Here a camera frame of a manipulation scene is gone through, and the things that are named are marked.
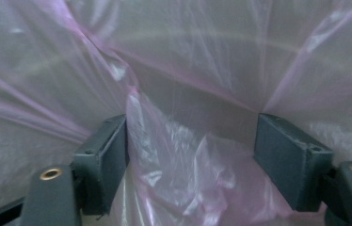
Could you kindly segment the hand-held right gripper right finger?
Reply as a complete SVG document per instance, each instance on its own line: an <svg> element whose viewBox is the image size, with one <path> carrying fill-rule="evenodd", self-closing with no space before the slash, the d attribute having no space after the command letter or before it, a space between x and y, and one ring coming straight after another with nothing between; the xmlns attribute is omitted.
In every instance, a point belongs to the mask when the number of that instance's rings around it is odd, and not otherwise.
<svg viewBox="0 0 352 226"><path fill-rule="evenodd" d="M286 119L261 113L254 159L293 210L317 212L320 176L329 171L333 151Z"/></svg>

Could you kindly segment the pink plastic bag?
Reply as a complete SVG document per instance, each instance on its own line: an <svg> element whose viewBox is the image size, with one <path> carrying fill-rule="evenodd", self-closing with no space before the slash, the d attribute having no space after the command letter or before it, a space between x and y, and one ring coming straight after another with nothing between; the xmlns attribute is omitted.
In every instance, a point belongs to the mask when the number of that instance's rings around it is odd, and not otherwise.
<svg viewBox="0 0 352 226"><path fill-rule="evenodd" d="M127 117L110 226L323 226L253 160L270 113L352 161L352 0L0 0L0 207Z"/></svg>

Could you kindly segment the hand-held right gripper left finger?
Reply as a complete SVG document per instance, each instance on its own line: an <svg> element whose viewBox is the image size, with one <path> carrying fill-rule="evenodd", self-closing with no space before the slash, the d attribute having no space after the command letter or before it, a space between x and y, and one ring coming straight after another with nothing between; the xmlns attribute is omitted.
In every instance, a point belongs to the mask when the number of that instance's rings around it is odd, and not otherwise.
<svg viewBox="0 0 352 226"><path fill-rule="evenodd" d="M126 116L105 120L74 153L75 175L84 181L85 215L108 214L129 163Z"/></svg>

